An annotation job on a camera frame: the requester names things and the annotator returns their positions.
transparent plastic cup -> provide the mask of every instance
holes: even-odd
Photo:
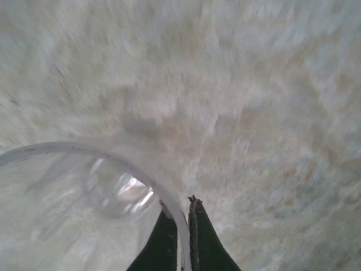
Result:
[[[149,156],[124,141],[40,143],[0,155],[0,270],[126,270],[162,200],[177,224],[179,263],[190,271],[177,193],[152,175]]]

fluffy white rug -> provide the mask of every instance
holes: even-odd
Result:
[[[359,0],[0,8],[1,152],[137,135],[242,270],[359,269]]]

dark green object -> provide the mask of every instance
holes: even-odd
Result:
[[[202,201],[194,195],[189,200],[192,271],[241,271],[221,244]]]
[[[127,271],[177,271],[177,226],[163,206],[149,240]]]

clear glass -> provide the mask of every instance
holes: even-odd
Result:
[[[42,143],[1,155],[0,270],[126,270],[154,227],[159,199],[189,255],[177,197],[151,164],[129,142]],[[183,263],[190,271],[189,257]]]

